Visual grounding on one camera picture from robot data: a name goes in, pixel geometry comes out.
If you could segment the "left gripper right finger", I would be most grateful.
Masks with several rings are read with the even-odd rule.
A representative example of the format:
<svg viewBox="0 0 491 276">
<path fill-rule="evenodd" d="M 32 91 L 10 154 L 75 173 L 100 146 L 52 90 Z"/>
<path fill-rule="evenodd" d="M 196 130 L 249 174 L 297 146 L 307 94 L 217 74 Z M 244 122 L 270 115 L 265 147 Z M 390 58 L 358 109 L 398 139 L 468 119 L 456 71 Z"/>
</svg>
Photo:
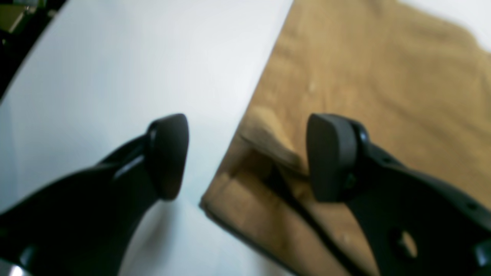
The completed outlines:
<svg viewBox="0 0 491 276">
<path fill-rule="evenodd" d="M 306 131 L 319 202 L 343 202 L 382 276 L 489 276 L 490 211 L 449 183 L 404 166 L 363 124 L 313 113 Z"/>
</svg>

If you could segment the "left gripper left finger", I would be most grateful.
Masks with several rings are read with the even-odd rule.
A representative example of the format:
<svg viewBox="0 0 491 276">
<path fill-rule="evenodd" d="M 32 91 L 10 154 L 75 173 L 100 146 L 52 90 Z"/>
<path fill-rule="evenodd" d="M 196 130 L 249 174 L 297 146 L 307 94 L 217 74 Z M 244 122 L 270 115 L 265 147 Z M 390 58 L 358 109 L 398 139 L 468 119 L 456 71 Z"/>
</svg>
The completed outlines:
<svg viewBox="0 0 491 276">
<path fill-rule="evenodd" d="M 147 210 L 179 194 L 188 147 L 186 116 L 160 118 L 97 164 L 3 212 L 1 275 L 118 275 Z"/>
</svg>

